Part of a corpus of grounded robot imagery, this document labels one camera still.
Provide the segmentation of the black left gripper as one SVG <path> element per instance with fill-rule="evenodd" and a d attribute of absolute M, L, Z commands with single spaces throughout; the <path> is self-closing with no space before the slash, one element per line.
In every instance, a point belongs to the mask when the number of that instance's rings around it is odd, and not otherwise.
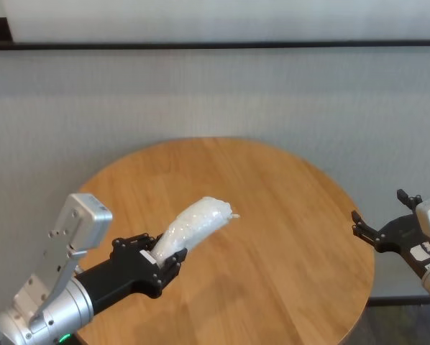
<path fill-rule="evenodd" d="M 187 256 L 187 249 L 168 257 L 159 269 L 142 253 L 151 251 L 162 235 L 143 233 L 130 238 L 113 240 L 109 258 L 76 275 L 85 288 L 97 315 L 127 296 L 139 293 L 159 298 L 163 290 L 176 278 Z"/>

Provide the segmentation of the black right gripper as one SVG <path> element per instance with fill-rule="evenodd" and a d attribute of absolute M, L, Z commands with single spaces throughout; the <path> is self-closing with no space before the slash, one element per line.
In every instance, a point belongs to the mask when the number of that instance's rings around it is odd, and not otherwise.
<path fill-rule="evenodd" d="M 397 189 L 396 196 L 412 214 L 422 203 L 420 195 L 411 196 L 404 189 Z M 377 252 L 398 254 L 419 278 L 430 268 L 430 238 L 420 229 L 416 216 L 401 216 L 388 222 L 379 231 L 368 226 L 358 212 L 352 211 L 351 217 L 353 234 Z"/>

